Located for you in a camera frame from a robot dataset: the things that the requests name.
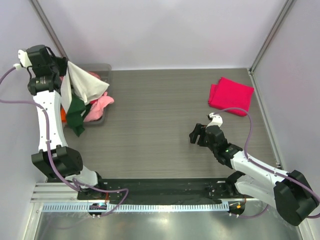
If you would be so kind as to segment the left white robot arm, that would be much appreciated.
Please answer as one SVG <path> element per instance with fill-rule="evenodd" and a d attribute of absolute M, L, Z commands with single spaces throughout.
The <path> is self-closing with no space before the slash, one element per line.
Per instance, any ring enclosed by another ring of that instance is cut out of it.
<path fill-rule="evenodd" d="M 45 45 L 20 49 L 18 59 L 23 68 L 34 72 L 28 90 L 37 107 L 40 138 L 32 163 L 49 180 L 60 180 L 77 192 L 102 199 L 107 188 L 99 182 L 99 174 L 83 165 L 80 153 L 68 147 L 63 133 L 61 78 L 68 72 L 67 59 L 55 56 Z"/>

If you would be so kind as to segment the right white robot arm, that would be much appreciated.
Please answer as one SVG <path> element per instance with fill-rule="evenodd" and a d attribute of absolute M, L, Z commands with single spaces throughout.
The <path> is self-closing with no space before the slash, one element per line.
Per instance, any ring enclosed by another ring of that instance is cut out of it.
<path fill-rule="evenodd" d="M 276 209 L 293 226 L 305 219 L 319 218 L 312 212 L 320 205 L 320 197 L 301 172 L 287 172 L 254 158 L 246 147 L 228 142 L 221 130 L 223 119 L 219 114 L 212 112 L 207 117 L 209 123 L 197 123 L 189 140 L 191 144 L 207 147 L 221 165 L 235 171 L 225 181 L 228 196 L 256 198 Z"/>

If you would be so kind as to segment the white and green t shirt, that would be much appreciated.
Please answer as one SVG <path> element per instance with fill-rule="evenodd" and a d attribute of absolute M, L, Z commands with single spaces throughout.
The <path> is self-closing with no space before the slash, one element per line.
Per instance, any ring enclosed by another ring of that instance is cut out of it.
<path fill-rule="evenodd" d="M 109 96 L 109 86 L 98 74 L 67 62 L 66 73 L 61 77 L 60 115 L 76 136 L 85 131 L 85 123 L 101 119 L 107 106 L 115 102 Z"/>

